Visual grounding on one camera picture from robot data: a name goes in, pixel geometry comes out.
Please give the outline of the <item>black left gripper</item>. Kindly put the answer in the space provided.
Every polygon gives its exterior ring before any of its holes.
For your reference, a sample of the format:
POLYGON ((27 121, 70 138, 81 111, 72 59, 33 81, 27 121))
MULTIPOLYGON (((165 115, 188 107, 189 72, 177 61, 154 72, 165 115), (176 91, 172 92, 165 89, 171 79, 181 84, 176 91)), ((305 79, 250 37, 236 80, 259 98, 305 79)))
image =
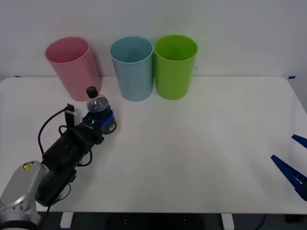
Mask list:
POLYGON ((66 131, 43 154, 42 164, 48 169, 88 166, 93 160, 93 146, 103 142, 103 134, 112 134, 117 128, 112 110, 99 112, 96 121, 100 125, 94 122, 94 113, 88 112, 75 127, 61 125, 59 131, 66 131))

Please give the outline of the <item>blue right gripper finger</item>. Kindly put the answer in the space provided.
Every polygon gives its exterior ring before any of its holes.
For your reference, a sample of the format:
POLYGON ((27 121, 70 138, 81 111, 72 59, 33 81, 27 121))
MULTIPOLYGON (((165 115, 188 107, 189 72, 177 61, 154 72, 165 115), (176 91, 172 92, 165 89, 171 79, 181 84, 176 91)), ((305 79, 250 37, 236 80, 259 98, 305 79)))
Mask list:
POLYGON ((286 179, 294 187, 298 195, 304 200, 307 200, 307 177, 301 174, 299 171, 292 168, 290 165, 285 163, 283 160, 275 155, 271 156, 271 159, 286 177, 286 179))
POLYGON ((292 135, 291 138, 307 149, 307 139, 298 135, 292 135))

